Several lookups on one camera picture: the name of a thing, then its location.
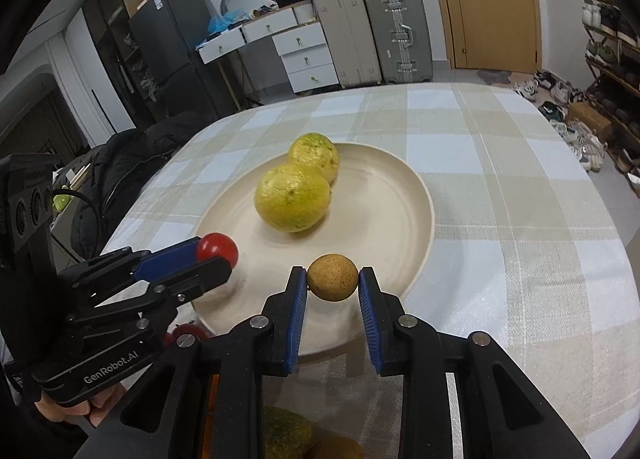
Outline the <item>brown longan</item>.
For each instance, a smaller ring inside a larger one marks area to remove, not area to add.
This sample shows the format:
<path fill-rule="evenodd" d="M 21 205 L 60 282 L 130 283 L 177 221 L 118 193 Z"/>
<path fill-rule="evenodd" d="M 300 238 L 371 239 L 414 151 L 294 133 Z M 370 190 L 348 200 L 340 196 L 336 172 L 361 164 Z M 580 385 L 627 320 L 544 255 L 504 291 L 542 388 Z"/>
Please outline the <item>brown longan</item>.
<path fill-rule="evenodd" d="M 307 269 L 310 291 L 323 301 L 341 302 L 358 287 L 358 269 L 342 254 L 326 254 L 315 259 Z"/>
<path fill-rule="evenodd" d="M 344 436 L 324 435 L 306 452 L 309 459 L 363 459 L 361 446 Z"/>

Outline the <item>red tomato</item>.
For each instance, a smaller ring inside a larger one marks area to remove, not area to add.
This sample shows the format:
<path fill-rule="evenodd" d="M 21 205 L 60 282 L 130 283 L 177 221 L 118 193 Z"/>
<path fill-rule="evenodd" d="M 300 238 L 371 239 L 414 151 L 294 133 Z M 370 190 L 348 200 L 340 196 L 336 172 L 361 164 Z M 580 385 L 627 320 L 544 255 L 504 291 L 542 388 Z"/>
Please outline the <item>red tomato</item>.
<path fill-rule="evenodd" d="M 171 345 L 177 341 L 181 335 L 193 335 L 194 338 L 204 341 L 210 337 L 210 332 L 203 329 L 197 323 L 183 323 L 166 333 L 164 338 L 165 345 Z"/>
<path fill-rule="evenodd" d="M 239 249 L 235 242 L 225 234 L 210 233 L 201 237 L 196 247 L 196 259 L 204 262 L 214 257 L 226 260 L 232 268 L 239 262 Z"/>

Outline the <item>yellow passion fruit front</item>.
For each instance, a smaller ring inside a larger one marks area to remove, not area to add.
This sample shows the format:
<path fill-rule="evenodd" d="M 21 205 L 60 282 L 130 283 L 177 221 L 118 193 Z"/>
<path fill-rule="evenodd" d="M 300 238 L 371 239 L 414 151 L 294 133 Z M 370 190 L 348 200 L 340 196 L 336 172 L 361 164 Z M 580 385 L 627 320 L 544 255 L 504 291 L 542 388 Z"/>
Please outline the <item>yellow passion fruit front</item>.
<path fill-rule="evenodd" d="M 306 231 L 329 211 L 332 189 L 316 170 L 296 163 L 273 167 L 258 182 L 254 205 L 260 218 L 284 233 Z"/>

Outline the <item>yellow passion fruit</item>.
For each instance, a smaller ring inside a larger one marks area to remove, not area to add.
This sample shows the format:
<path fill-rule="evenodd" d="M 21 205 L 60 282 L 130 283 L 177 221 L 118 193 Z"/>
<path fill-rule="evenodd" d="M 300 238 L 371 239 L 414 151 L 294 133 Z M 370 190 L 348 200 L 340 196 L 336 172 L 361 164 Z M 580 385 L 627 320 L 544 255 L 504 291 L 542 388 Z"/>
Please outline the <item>yellow passion fruit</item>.
<path fill-rule="evenodd" d="M 258 182 L 254 205 L 260 218 L 284 233 L 306 231 L 329 211 L 332 189 L 316 170 L 296 163 L 273 167 Z"/>
<path fill-rule="evenodd" d="M 316 170 L 332 185 L 340 168 L 340 156 L 332 141 L 320 133 L 307 133 L 293 141 L 288 162 Z"/>

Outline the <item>orange mandarin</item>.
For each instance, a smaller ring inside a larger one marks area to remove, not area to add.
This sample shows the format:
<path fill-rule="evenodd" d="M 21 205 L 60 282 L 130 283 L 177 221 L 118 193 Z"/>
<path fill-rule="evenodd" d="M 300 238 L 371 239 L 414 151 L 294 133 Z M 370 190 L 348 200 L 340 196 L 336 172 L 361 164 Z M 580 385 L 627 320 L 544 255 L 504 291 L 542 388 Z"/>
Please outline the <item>orange mandarin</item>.
<path fill-rule="evenodd" d="M 204 425 L 204 433 L 203 433 L 203 444 L 202 444 L 202 459 L 210 459 L 212 457 L 212 442 L 214 437 L 214 414 L 217 400 L 217 392 L 218 392 L 218 384 L 219 384 L 219 375 L 213 375 L 212 382 L 210 382 L 207 408 L 206 408 L 206 417 L 205 417 L 205 425 Z"/>

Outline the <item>wrinkled greenish passion fruit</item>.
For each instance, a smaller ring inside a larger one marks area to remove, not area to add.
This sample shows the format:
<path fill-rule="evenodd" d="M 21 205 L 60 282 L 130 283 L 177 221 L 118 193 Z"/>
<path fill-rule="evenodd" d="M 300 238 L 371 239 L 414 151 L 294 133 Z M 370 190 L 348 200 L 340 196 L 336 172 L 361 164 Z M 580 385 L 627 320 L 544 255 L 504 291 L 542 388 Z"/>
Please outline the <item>wrinkled greenish passion fruit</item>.
<path fill-rule="evenodd" d="M 265 458 L 301 458 L 310 447 L 312 426 L 297 413 L 265 406 L 262 409 L 262 440 Z"/>

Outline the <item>cream round plate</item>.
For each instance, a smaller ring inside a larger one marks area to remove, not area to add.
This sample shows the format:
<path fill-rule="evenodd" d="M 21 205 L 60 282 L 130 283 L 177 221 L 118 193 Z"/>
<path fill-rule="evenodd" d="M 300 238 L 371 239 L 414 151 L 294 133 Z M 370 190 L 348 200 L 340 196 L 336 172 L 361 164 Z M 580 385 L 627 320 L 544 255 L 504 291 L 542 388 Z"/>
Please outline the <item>cream round plate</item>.
<path fill-rule="evenodd" d="M 193 301 L 203 325 L 222 335 L 258 314 L 267 297 L 284 290 L 295 266 L 337 253 L 371 267 L 384 292 L 405 297 L 418 281 L 434 239 L 434 204 L 422 178 L 383 149 L 341 142 L 340 169 L 326 217 L 309 231 L 285 234 L 268 226 L 254 207 L 254 192 L 285 156 L 259 164 L 232 182 L 201 217 L 200 236 L 223 233 L 239 249 L 225 285 Z"/>

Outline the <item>black jacket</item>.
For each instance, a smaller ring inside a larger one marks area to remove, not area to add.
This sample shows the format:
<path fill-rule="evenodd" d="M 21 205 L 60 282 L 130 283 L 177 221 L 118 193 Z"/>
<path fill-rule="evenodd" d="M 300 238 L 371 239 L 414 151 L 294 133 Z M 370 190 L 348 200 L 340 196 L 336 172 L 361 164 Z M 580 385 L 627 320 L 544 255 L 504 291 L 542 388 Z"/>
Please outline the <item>black jacket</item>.
<path fill-rule="evenodd" d="M 73 172 L 82 177 L 84 197 L 55 198 L 63 210 L 55 213 L 53 248 L 78 261 L 100 254 L 145 185 L 207 125 L 205 116 L 182 112 L 146 130 L 117 133 L 63 167 L 53 187 L 70 187 L 66 174 Z"/>

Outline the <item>checkered tablecloth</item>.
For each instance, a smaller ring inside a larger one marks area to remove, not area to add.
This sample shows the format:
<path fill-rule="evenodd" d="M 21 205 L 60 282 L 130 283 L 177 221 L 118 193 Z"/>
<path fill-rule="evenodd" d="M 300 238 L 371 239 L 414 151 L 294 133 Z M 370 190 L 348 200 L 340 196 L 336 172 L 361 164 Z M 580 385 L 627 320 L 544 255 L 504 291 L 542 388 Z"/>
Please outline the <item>checkered tablecloth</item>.
<path fill-rule="evenodd" d="M 191 237 L 221 189 L 318 132 L 404 159 L 430 190 L 433 250 L 405 309 L 488 332 L 595 458 L 639 420 L 639 297 L 599 191 L 538 110 L 482 84 L 343 90 L 238 113 L 193 137 L 108 242 Z"/>

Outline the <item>black refrigerator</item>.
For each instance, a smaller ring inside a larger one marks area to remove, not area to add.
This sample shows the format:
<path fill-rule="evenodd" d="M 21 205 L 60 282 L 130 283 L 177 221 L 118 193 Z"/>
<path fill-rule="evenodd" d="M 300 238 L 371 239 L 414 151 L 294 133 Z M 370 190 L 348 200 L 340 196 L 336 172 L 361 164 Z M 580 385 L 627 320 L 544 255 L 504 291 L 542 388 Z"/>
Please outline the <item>black refrigerator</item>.
<path fill-rule="evenodd" d="M 221 70 L 196 51 L 209 20 L 205 0 L 148 0 L 129 20 L 170 116 L 190 111 L 215 122 L 238 111 Z"/>

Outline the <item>silver suitcase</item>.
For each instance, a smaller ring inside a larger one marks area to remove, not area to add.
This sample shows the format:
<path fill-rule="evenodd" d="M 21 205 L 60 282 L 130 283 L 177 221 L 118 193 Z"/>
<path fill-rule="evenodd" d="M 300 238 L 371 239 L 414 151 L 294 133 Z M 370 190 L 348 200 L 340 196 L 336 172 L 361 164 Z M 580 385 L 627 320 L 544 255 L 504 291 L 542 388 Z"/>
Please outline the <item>silver suitcase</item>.
<path fill-rule="evenodd" d="M 423 0 L 364 0 L 386 83 L 433 78 L 430 32 Z"/>

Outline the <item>white drawer desk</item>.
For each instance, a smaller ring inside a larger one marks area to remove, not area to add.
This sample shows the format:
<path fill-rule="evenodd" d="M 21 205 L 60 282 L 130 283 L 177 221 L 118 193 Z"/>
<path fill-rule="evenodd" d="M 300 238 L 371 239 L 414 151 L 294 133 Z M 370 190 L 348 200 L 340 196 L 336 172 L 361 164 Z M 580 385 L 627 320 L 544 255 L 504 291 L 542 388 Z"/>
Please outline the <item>white drawer desk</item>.
<path fill-rule="evenodd" d="M 196 52 L 204 63 L 211 63 L 265 38 L 272 41 L 294 94 L 338 84 L 326 34 L 311 0 L 226 29 L 201 42 Z"/>

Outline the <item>beige suitcase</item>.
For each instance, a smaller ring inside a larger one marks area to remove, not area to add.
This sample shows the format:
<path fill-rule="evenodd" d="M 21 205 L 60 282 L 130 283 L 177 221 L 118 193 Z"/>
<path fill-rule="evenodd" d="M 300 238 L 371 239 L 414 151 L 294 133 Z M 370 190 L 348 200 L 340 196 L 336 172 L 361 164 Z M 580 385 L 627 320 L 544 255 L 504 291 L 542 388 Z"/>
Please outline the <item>beige suitcase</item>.
<path fill-rule="evenodd" d="M 380 84 L 382 74 L 364 0 L 314 0 L 338 83 Z"/>

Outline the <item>wooden door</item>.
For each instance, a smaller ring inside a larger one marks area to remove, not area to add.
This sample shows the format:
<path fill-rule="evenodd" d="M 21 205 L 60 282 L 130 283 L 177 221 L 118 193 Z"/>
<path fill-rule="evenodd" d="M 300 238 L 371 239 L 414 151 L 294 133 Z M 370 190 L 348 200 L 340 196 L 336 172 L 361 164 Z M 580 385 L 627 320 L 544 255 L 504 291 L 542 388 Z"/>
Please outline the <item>wooden door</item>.
<path fill-rule="evenodd" d="M 457 69 L 540 68 L 539 0 L 438 0 L 447 55 Z"/>

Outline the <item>wooden shoe rack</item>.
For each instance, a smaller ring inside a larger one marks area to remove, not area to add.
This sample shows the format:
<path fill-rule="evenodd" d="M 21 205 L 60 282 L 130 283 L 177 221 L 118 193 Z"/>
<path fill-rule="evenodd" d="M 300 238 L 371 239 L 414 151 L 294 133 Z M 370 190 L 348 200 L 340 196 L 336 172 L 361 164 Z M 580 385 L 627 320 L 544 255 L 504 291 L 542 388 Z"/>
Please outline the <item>wooden shoe rack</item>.
<path fill-rule="evenodd" d="M 594 82 L 587 96 L 620 135 L 639 142 L 639 33 L 614 0 L 582 0 L 588 35 L 585 62 Z"/>

